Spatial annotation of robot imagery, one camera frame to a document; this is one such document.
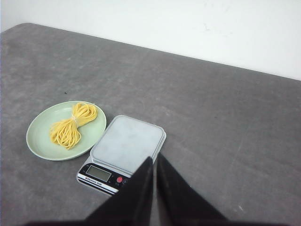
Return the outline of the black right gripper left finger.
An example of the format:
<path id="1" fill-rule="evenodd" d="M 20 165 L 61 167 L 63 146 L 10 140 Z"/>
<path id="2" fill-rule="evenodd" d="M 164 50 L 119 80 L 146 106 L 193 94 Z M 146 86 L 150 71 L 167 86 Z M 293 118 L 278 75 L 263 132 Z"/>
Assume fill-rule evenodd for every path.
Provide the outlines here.
<path id="1" fill-rule="evenodd" d="M 87 226 L 148 226 L 153 197 L 153 162 L 146 158 L 129 181 L 89 215 Z"/>

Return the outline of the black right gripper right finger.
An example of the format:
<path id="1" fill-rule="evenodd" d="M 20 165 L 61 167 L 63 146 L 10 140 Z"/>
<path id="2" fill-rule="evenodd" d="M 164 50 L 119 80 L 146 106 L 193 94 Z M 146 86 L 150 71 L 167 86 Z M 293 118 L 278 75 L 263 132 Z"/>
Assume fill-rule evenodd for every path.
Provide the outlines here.
<path id="1" fill-rule="evenodd" d="M 162 154 L 158 155 L 157 186 L 175 226 L 223 226 L 230 222 L 191 188 Z"/>

